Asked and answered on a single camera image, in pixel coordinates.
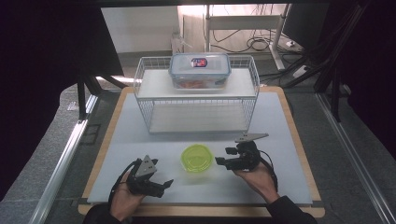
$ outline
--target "black sleeve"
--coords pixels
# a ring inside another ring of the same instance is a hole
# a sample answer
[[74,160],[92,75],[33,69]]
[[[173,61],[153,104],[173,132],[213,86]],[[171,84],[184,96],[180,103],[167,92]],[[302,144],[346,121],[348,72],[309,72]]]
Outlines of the black sleeve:
[[276,223],[317,224],[317,221],[310,214],[303,212],[287,196],[283,196],[267,205],[267,209]]
[[110,215],[107,203],[103,203],[92,207],[82,224],[120,224],[120,222]]

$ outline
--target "metal frame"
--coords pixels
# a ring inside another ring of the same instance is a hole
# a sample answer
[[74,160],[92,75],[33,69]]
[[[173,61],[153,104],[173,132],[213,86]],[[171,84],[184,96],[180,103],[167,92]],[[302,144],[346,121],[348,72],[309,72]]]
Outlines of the metal frame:
[[38,201],[35,211],[30,218],[29,224],[38,224],[45,222],[47,215],[49,214],[52,204],[55,200],[55,197],[59,191],[59,188],[64,181],[64,176],[66,175],[66,172],[69,168],[69,164],[71,160],[73,160],[73,156],[78,147],[78,142],[82,134],[84,133],[84,130],[88,123],[88,118],[95,106],[96,100],[97,97],[93,95],[91,95],[91,97],[88,99],[88,102],[86,104],[87,116],[85,117],[85,119],[78,121],[73,132],[71,133],[70,138],[67,141],[66,147],[64,148],[64,152],[62,153],[62,156],[59,159],[58,164],[56,165],[55,170],[53,171],[52,176],[49,179],[49,183],[44,189],[40,201]]
[[332,125],[335,134],[337,135],[341,145],[343,146],[347,157],[349,158],[353,168],[355,169],[359,180],[361,181],[364,189],[366,190],[369,198],[371,199],[375,210],[382,219],[382,222],[387,224],[395,224],[396,219],[393,212],[390,210],[387,200],[385,199],[383,193],[381,192],[381,189],[375,183],[363,161],[361,160],[358,151],[350,141],[347,132],[343,128],[342,123],[338,122],[332,115],[332,111],[329,109],[330,104],[327,101],[326,95],[324,93],[317,93],[316,96],[327,119]]
[[277,45],[288,15],[290,4],[286,4],[281,15],[263,15],[263,16],[210,16],[209,5],[206,5],[205,15],[205,52],[210,52],[210,34],[211,30],[254,30],[254,29],[276,29],[274,41],[269,43],[269,50],[274,58],[278,71],[284,71],[285,65],[279,57]]

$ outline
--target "forearm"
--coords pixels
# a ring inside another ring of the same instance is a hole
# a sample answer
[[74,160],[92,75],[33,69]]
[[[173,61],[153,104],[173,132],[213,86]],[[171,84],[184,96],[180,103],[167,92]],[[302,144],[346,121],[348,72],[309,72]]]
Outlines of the forearm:
[[287,196],[268,204],[267,209],[276,223],[317,224],[317,221],[310,214],[303,212]]

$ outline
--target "wall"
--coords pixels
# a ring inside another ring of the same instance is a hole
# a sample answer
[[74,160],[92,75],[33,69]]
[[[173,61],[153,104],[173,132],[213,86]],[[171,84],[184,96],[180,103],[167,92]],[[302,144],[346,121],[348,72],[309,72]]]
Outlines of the wall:
[[102,8],[117,53],[171,50],[177,7]]

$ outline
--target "wooden board frame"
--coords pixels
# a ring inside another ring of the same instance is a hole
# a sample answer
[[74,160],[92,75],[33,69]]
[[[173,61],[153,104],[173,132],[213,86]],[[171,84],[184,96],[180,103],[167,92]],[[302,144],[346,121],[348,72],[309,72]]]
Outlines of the wooden board frame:
[[[121,92],[120,98],[117,102],[113,116],[108,125],[106,135],[103,143],[96,157],[95,164],[93,165],[91,175],[88,179],[85,190],[82,194],[82,199],[87,199],[90,196],[93,184],[96,177],[99,175],[103,161],[107,154],[111,138],[116,129],[117,121],[120,117],[120,112],[123,103],[128,93],[133,93],[132,87],[124,88]],[[282,105],[286,121],[289,125],[290,134],[293,139],[298,158],[303,167],[304,175],[309,187],[312,201],[311,206],[300,207],[304,212],[311,214],[313,217],[323,217],[325,210],[321,202],[315,179],[312,175],[308,159],[305,156],[303,144],[301,143],[300,136],[294,124],[289,105],[283,90],[279,87],[261,87],[260,92],[276,92],[279,101]],[[82,215],[86,215],[91,209],[92,204],[80,203],[78,211]],[[136,217],[270,217],[271,215],[263,206],[247,206],[247,205],[164,205],[164,204],[141,204],[134,213]]]

